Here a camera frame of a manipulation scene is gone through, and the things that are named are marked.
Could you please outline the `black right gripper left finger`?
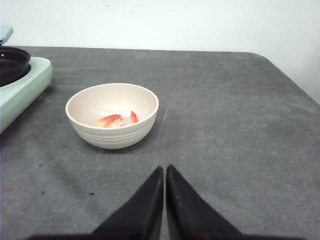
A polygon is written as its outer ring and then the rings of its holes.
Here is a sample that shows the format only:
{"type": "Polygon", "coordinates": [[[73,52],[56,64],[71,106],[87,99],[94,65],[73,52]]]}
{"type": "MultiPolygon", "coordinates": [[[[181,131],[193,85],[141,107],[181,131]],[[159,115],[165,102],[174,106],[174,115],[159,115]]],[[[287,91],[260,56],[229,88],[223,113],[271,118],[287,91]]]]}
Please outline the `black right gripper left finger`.
{"type": "Polygon", "coordinates": [[[102,240],[158,240],[164,205],[164,171],[158,166],[133,196],[92,234],[102,240]]]}

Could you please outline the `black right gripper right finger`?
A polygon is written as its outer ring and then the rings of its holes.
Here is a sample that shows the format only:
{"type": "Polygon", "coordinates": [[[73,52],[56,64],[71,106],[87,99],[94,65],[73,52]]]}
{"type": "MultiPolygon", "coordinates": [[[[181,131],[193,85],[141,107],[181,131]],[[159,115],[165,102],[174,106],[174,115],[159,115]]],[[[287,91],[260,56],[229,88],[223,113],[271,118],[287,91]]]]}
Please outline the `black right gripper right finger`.
{"type": "Polygon", "coordinates": [[[171,240],[215,240],[240,236],[240,231],[206,203],[172,164],[166,169],[165,191],[171,240]]]}

